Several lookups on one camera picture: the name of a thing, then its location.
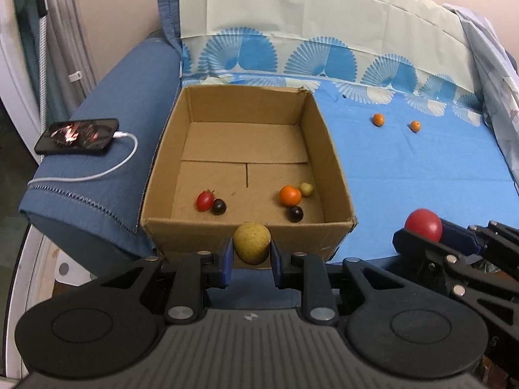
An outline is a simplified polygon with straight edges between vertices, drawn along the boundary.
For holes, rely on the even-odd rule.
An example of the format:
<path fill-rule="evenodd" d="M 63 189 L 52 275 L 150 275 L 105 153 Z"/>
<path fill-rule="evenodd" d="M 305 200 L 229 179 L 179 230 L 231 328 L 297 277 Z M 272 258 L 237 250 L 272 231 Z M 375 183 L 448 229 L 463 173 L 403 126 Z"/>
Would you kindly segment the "red round fruit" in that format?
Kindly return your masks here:
<path fill-rule="evenodd" d="M 404 228 L 433 242 L 441 240 L 441 219 L 428 209 L 420 208 L 411 212 L 404 223 Z"/>

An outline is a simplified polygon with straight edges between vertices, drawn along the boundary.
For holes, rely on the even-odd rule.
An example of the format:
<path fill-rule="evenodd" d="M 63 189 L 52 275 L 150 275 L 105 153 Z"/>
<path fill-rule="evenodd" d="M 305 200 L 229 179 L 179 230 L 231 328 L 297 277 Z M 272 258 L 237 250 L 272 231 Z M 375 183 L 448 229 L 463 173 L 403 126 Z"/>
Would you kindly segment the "yellow-green round fruit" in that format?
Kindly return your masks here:
<path fill-rule="evenodd" d="M 262 224 L 247 222 L 240 225 L 232 240 L 237 256 L 246 264 L 262 264 L 269 256 L 272 237 Z"/>

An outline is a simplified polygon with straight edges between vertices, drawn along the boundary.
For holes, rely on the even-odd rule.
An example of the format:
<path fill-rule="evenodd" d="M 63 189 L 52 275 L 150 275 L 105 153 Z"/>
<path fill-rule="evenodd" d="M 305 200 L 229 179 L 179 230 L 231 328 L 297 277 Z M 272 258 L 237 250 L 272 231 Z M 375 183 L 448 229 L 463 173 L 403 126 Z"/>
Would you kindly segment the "red cherry tomato with stem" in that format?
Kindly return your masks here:
<path fill-rule="evenodd" d="M 206 190 L 204 192 L 201 192 L 196 198 L 196 208 L 199 212 L 209 211 L 212 208 L 214 201 L 214 192 Z"/>

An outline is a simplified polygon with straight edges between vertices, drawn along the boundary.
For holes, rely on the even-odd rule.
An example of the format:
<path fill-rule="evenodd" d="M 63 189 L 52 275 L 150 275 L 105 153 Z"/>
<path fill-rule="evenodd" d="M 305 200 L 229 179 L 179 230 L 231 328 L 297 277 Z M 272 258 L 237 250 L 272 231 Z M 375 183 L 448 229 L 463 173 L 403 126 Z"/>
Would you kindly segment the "orange fruit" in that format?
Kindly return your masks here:
<path fill-rule="evenodd" d="M 280 203 L 286 207 L 297 206 L 301 202 L 302 197 L 302 192 L 291 185 L 283 186 L 278 193 Z"/>

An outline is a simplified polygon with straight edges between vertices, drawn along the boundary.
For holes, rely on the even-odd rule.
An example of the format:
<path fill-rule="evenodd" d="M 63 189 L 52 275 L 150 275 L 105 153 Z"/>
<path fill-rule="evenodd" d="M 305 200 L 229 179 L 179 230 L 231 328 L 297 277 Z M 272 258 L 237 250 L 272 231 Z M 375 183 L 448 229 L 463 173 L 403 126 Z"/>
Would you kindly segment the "orange kumquat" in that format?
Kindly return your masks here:
<path fill-rule="evenodd" d="M 421 129 L 421 124 L 419 121 L 417 120 L 414 120 L 410 123 L 410 129 L 414 132 L 414 133 L 417 133 L 420 131 Z"/>
<path fill-rule="evenodd" d="M 374 114 L 372 119 L 371 119 L 371 121 L 372 121 L 372 124 L 377 126 L 377 127 L 381 127 L 385 123 L 384 116 L 381 113 Z"/>

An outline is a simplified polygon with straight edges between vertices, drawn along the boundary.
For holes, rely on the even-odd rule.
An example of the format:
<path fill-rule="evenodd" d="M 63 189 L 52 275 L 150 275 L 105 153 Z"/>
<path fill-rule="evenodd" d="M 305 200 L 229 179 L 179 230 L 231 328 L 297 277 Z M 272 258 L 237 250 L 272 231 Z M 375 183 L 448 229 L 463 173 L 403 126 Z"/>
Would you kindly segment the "orange kumquat front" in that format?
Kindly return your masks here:
<path fill-rule="evenodd" d="M 374 114 L 372 119 L 371 119 L 371 121 L 372 121 L 372 124 L 377 126 L 377 127 L 381 127 L 385 123 L 384 116 L 381 113 Z"/>

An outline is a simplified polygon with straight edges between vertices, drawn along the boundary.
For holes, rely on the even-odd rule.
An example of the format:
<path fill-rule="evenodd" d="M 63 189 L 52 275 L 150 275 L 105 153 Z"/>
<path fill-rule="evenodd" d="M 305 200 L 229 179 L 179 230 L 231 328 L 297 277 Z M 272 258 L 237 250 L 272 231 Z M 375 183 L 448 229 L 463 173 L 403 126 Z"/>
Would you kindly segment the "dark purple grape right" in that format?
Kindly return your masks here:
<path fill-rule="evenodd" d="M 304 218 L 304 211 L 300 206 L 291 206 L 287 209 L 287 217 L 293 223 L 298 223 Z"/>

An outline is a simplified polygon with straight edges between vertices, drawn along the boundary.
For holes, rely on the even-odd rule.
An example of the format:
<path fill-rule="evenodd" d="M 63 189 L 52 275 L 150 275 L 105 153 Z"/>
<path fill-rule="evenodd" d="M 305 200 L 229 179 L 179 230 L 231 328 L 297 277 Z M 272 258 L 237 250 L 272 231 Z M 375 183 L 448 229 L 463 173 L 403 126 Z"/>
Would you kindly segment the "dark purple grape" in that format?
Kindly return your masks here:
<path fill-rule="evenodd" d="M 212 204 L 211 212 L 215 215 L 226 213 L 227 205 L 221 198 L 216 198 Z"/>
<path fill-rule="evenodd" d="M 293 223 L 298 223 L 304 218 L 304 211 L 300 206 L 291 206 L 287 209 L 287 217 Z"/>

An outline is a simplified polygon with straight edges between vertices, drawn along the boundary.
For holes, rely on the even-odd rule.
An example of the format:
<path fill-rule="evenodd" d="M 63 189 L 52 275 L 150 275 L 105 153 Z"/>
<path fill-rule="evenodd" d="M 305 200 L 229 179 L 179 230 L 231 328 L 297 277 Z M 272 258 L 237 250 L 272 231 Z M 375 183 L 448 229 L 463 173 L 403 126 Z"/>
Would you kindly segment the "dark purple grape left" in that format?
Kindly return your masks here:
<path fill-rule="evenodd" d="M 226 213 L 227 205 L 221 198 L 216 198 L 212 204 L 211 212 L 215 215 Z"/>

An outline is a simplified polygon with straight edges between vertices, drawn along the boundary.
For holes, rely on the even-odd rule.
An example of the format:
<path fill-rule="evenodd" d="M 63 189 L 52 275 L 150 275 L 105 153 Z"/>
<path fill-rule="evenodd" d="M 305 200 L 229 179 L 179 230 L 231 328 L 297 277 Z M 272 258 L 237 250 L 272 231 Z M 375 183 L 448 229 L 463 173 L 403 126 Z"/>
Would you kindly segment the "yellow-green small fruit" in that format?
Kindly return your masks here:
<path fill-rule="evenodd" d="M 312 183 L 304 182 L 299 185 L 299 190 L 304 198 L 309 198 L 315 192 L 315 187 Z"/>

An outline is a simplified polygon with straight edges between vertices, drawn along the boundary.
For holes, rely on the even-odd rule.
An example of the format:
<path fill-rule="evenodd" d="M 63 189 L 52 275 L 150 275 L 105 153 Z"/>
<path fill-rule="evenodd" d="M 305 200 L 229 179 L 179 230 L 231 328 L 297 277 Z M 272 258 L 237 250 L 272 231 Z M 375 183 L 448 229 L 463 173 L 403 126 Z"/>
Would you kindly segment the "brown cardboard box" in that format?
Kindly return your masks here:
<path fill-rule="evenodd" d="M 285 185 L 315 192 L 287 217 Z M 199 212 L 206 190 L 226 213 Z M 243 223 L 266 226 L 280 249 L 333 258 L 357 224 L 337 150 L 306 89 L 195 85 L 182 89 L 157 150 L 141 226 L 169 259 L 219 249 Z"/>

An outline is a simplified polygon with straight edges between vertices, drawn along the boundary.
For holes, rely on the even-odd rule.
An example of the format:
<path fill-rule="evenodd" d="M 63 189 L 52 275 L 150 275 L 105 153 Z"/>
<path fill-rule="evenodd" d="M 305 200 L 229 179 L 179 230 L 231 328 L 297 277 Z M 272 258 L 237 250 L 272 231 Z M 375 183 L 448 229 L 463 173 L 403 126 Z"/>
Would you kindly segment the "blue white patterned sheet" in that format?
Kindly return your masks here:
<path fill-rule="evenodd" d="M 188 83 L 313 93 L 356 210 L 337 260 L 394 255 L 393 234 L 418 208 L 461 226 L 517 224 L 516 182 L 453 12 L 430 0 L 179 0 L 179 8 Z"/>

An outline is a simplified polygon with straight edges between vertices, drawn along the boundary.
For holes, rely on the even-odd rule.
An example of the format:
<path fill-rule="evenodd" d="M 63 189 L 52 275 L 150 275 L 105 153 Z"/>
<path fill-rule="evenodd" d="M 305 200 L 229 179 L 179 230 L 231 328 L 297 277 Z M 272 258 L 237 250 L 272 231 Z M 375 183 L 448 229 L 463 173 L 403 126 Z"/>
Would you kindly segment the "grey white blanket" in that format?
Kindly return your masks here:
<path fill-rule="evenodd" d="M 518 73 L 486 17 L 461 6 L 443 7 L 460 20 L 478 69 L 487 123 L 518 180 Z"/>

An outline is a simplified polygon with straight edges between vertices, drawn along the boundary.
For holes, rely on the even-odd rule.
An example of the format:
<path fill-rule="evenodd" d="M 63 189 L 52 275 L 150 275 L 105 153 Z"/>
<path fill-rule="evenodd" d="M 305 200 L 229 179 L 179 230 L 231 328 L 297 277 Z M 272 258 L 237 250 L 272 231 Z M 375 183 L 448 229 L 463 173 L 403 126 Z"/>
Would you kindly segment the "black smartphone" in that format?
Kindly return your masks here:
<path fill-rule="evenodd" d="M 85 155 L 104 152 L 119 129 L 116 119 L 70 120 L 50 125 L 39 137 L 37 155 Z"/>

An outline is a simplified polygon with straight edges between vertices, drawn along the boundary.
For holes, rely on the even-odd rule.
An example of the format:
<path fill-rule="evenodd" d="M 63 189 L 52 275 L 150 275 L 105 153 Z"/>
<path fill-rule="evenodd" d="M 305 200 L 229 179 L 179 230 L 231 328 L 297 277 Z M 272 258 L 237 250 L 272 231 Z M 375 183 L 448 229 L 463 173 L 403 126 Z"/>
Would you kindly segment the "grey curtain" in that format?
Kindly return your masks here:
<path fill-rule="evenodd" d="M 32 91 L 40 95 L 36 0 L 13 0 Z M 77 0 L 47 0 L 47 123 L 64 121 L 97 84 Z"/>

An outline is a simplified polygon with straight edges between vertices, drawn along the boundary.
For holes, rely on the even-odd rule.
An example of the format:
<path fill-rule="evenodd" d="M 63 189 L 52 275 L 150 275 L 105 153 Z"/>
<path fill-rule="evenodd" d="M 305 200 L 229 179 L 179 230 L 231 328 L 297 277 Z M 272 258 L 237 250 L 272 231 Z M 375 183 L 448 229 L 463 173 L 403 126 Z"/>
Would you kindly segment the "white door frame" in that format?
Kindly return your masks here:
<path fill-rule="evenodd" d="M 33 149 L 41 135 L 39 107 L 18 31 L 13 0 L 1 0 L 1 99 L 24 144 Z"/>

